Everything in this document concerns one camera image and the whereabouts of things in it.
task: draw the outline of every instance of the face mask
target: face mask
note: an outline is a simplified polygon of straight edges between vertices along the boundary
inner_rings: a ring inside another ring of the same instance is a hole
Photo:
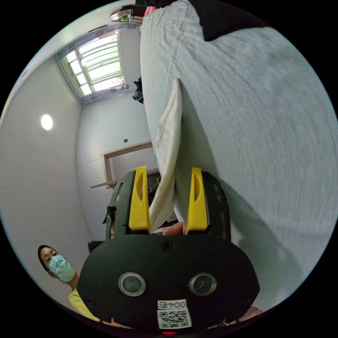
[[[54,272],[63,282],[70,282],[75,276],[75,270],[61,255],[52,257],[49,262],[49,270]]]

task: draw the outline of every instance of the bed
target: bed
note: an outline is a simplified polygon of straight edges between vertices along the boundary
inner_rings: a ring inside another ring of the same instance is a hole
[[[205,42],[187,0],[143,19],[140,61],[153,143],[180,79],[179,214],[186,219],[193,166],[221,180],[233,242],[261,285],[253,305],[270,309],[309,275],[338,214],[338,125],[323,85],[272,28]]]

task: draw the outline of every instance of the black hair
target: black hair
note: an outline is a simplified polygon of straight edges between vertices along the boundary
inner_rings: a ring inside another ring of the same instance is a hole
[[[43,268],[48,272],[49,270],[47,269],[45,263],[43,262],[43,260],[41,258],[41,250],[43,248],[50,248],[50,249],[53,249],[53,248],[51,246],[49,246],[49,245],[40,245],[39,248],[38,248],[38,258],[39,258],[39,261],[40,261],[41,265],[43,266]]]

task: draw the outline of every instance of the pillow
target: pillow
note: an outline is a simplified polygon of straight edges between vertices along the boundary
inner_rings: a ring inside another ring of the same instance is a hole
[[[155,154],[161,182],[149,208],[151,231],[158,229],[174,210],[175,166],[181,141],[182,96],[174,79],[169,102],[161,116],[155,139]]]

